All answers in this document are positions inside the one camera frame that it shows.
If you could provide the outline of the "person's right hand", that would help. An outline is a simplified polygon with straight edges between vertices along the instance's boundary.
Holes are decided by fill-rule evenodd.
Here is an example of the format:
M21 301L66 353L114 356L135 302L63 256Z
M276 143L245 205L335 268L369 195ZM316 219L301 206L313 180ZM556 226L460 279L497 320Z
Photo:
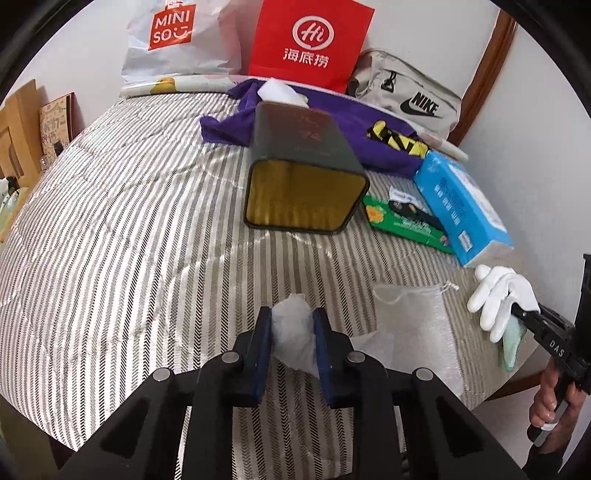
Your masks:
M556 397L555 388L559 378L559 368L554 359L550 358L542 374L540 388L529 410L529 419L533 426L542 428L545 424L557 422L555 414L560 401ZM574 428L587 397L588 395L584 391L579 390L574 383L569 385L565 394L568 408L562 415L556 429L559 427L567 429Z

